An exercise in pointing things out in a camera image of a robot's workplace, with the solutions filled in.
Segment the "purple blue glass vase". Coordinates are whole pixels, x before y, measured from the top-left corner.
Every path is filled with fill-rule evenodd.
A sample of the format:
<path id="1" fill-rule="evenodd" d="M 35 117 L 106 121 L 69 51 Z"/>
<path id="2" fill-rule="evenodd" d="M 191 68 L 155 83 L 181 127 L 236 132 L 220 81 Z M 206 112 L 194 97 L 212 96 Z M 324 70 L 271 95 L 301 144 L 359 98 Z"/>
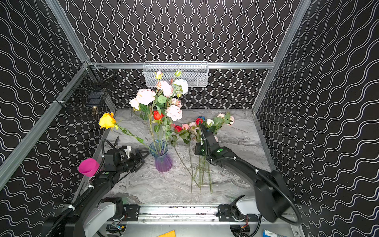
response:
<path id="1" fill-rule="evenodd" d="M 172 166 L 173 161 L 168 154 L 168 145 L 165 140 L 155 140 L 149 146 L 150 155 L 155 159 L 155 168 L 161 173 L 168 172 Z"/>

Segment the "yellow rose stem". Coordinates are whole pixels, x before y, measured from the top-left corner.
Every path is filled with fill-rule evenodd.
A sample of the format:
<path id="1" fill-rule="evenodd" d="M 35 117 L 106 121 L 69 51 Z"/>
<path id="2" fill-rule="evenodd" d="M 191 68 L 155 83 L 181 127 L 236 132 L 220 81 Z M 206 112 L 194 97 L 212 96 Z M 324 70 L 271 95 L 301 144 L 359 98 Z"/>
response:
<path id="1" fill-rule="evenodd" d="M 105 128 L 105 129 L 111 129 L 115 128 L 116 130 L 120 130 L 123 134 L 127 136 L 131 136 L 135 138 L 140 144 L 142 144 L 144 147 L 148 148 L 149 151 L 153 151 L 145 142 L 142 138 L 139 136 L 133 134 L 130 130 L 120 126 L 117 124 L 115 118 L 114 118 L 114 113 L 104 113 L 102 117 L 99 120 L 100 128 Z"/>

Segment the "cream rose stem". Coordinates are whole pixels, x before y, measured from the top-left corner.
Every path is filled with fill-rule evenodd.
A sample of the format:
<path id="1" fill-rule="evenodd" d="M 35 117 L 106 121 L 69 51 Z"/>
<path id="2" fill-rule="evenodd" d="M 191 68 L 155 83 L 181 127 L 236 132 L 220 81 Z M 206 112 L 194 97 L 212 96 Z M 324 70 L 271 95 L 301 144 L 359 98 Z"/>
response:
<path id="1" fill-rule="evenodd" d="M 150 135 L 153 139 L 153 148 L 150 148 L 150 150 L 152 151 L 153 149 L 155 149 L 155 153 L 158 152 L 158 144 L 159 144 L 156 141 L 156 139 L 158 138 L 158 136 L 156 135 L 156 131 L 158 129 L 159 123 L 154 118 L 154 112 L 155 112 L 154 108 L 155 108 L 156 98 L 157 96 L 154 96 L 154 100 L 148 105 L 139 103 L 136 98 L 132 99 L 129 102 L 130 106 L 133 109 L 133 113 L 139 116 L 143 120 L 145 125 L 148 127 Z"/>

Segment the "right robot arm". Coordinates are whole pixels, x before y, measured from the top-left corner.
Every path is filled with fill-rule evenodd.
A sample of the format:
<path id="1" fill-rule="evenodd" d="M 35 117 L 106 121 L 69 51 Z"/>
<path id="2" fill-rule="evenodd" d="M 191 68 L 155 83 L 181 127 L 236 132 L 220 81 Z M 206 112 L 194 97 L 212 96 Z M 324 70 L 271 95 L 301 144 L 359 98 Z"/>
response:
<path id="1" fill-rule="evenodd" d="M 278 172 L 257 168 L 230 148 L 221 147 L 213 132 L 203 124 L 199 125 L 199 130 L 201 141 L 195 146 L 195 154 L 204 156 L 213 166 L 232 171 L 253 187 L 257 211 L 263 218 L 269 222 L 281 219 L 296 226 L 302 223 L 300 211 Z"/>

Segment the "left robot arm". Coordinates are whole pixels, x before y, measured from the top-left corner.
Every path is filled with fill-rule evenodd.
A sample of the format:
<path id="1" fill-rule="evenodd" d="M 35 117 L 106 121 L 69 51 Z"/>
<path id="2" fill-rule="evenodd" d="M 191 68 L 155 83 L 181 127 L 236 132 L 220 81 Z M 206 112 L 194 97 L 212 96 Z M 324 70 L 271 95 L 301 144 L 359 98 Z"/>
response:
<path id="1" fill-rule="evenodd" d="M 102 155 L 100 167 L 89 186 L 66 210 L 43 224 L 43 237 L 92 237 L 109 219 L 125 217 L 121 198 L 105 202 L 104 196 L 127 175 L 145 164 L 148 151 L 112 148 Z"/>

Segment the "large pink peony stem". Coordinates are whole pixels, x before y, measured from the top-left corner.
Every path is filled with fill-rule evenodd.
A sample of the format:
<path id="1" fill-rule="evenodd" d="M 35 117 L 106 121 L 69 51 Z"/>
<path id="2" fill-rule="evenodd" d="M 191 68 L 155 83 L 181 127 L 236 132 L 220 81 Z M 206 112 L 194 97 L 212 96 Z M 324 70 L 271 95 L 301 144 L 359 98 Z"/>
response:
<path id="1" fill-rule="evenodd" d="M 139 103 L 141 104 L 144 104 L 144 105 L 148 105 L 149 103 L 151 103 L 153 100 L 154 100 L 154 96 L 157 96 L 158 98 L 158 92 L 157 92 L 157 88 L 156 88 L 156 85 L 154 86 L 153 89 L 140 89 L 138 90 L 137 92 L 137 95 L 136 95 L 136 99 Z M 155 100 L 155 108 L 154 110 L 157 110 L 157 98 Z"/>

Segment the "pink rose spray stem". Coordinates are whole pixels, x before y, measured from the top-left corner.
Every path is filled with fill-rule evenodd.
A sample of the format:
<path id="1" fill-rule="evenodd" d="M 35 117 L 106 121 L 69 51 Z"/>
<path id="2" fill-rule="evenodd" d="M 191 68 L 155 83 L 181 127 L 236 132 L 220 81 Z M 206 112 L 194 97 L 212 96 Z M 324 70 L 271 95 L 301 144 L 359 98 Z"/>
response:
<path id="1" fill-rule="evenodd" d="M 182 104 L 179 99 L 171 98 L 168 101 L 168 107 L 165 109 L 163 120 L 163 131 L 167 145 L 171 145 L 171 135 L 173 133 L 173 125 L 178 125 L 175 122 L 183 117 L 183 111 L 181 109 Z"/>

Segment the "white light-blue flower stem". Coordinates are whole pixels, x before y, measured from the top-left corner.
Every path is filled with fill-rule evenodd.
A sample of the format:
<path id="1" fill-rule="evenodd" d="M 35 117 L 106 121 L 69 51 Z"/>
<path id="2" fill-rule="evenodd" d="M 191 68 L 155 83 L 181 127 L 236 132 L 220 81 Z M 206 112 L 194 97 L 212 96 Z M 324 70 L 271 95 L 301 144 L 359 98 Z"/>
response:
<path id="1" fill-rule="evenodd" d="M 168 107 L 168 101 L 171 98 L 177 98 L 181 102 L 181 98 L 188 93 L 189 85 L 186 80 L 174 79 L 170 83 L 167 81 L 158 81 L 156 88 L 158 92 L 157 109 L 164 115 L 165 109 Z"/>

